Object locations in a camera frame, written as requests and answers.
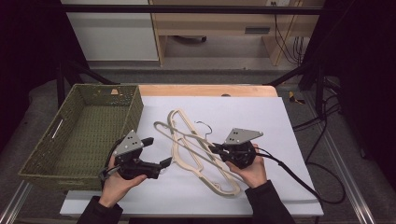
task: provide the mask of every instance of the white cabinet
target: white cabinet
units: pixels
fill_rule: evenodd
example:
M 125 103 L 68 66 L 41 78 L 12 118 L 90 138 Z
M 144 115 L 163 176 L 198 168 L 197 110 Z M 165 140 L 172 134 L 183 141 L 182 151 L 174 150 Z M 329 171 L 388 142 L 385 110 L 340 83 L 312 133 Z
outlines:
M 147 0 L 62 0 L 63 4 L 147 5 Z M 67 13 L 89 62 L 158 61 L 149 13 Z

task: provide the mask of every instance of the gray metal plate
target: gray metal plate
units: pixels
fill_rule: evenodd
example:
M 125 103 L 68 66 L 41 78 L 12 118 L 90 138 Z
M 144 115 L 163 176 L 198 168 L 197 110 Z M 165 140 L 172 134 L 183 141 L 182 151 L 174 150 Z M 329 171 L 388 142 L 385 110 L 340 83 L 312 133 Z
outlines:
M 225 140 L 226 145 L 239 145 L 262 136 L 262 132 L 233 128 Z

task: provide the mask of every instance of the black metal pole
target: black metal pole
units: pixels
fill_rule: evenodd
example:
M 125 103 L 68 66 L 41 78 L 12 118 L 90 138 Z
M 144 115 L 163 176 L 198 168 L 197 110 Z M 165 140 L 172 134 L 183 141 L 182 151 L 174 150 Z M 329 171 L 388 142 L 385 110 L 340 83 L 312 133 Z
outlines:
M 209 13 L 209 14 L 276 14 L 326 15 L 340 9 L 323 7 L 244 7 L 244 6 L 153 6 L 153 5 L 38 5 L 50 10 L 91 13 Z

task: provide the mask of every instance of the person's arm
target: person's arm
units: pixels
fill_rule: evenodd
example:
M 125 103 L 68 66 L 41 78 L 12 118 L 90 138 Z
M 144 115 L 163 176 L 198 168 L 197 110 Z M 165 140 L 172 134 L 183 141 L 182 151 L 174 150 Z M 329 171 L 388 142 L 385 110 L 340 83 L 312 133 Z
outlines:
M 114 167 L 114 157 L 108 163 L 108 169 Z M 77 224 L 117 224 L 122 208 L 117 204 L 128 191 L 142 183 L 147 177 L 139 175 L 131 180 L 123 179 L 119 173 L 111 175 L 103 187 L 102 196 L 93 196 L 85 208 Z
M 226 164 L 231 172 L 240 175 L 249 186 L 245 193 L 253 209 L 253 223 L 295 223 L 280 201 L 271 180 L 267 180 L 262 157 L 256 156 L 254 162 L 242 170 L 228 161 Z

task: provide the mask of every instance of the desk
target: desk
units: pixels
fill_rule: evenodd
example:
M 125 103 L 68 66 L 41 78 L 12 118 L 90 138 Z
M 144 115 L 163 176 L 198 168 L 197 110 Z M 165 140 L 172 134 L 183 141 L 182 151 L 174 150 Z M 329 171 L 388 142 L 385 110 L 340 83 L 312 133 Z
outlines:
M 273 87 L 150 85 L 141 86 L 140 89 L 145 108 L 137 133 L 141 138 L 151 136 L 155 139 L 152 146 L 144 149 L 141 156 L 143 161 L 159 162 L 169 157 L 172 144 L 154 130 L 152 123 L 156 120 L 166 121 L 171 109 L 182 107 L 191 121 L 202 120 L 210 124 L 214 132 L 208 136 L 209 141 L 223 141 L 233 125 L 263 131 L 264 137 L 255 139 L 254 142 L 285 162 L 305 183 L 313 187 L 286 109 L 282 99 L 276 97 Z M 207 96 L 207 90 L 211 90 L 211 96 Z M 224 93 L 239 97 L 219 97 Z M 272 179 L 282 202 L 293 216 L 323 215 L 315 197 L 299 186 L 275 162 L 267 161 L 265 166 L 268 177 Z M 211 166 L 204 167 L 211 172 Z M 247 188 L 242 182 L 238 184 L 241 190 Z M 91 196 L 98 194 L 100 193 L 95 191 L 69 191 L 61 214 L 79 216 Z M 195 175 L 175 164 L 168 167 L 157 180 L 146 180 L 132 189 L 120 202 L 120 206 L 127 217 L 243 217 L 252 214 L 245 193 L 241 192 L 232 198 L 221 197 Z
M 193 5 L 193 6 L 250 6 L 269 7 L 269 0 L 150 0 L 151 5 Z M 280 7 L 322 7 L 325 0 L 289 0 Z M 188 14 L 152 13 L 154 34 L 160 63 L 163 64 L 166 38 L 169 35 L 260 35 L 274 66 L 280 64 L 285 44 L 277 34 L 274 15 L 247 14 Z M 277 15 L 277 29 L 288 42 L 291 36 L 311 37 L 318 16 Z M 259 28 L 253 33 L 249 28 Z

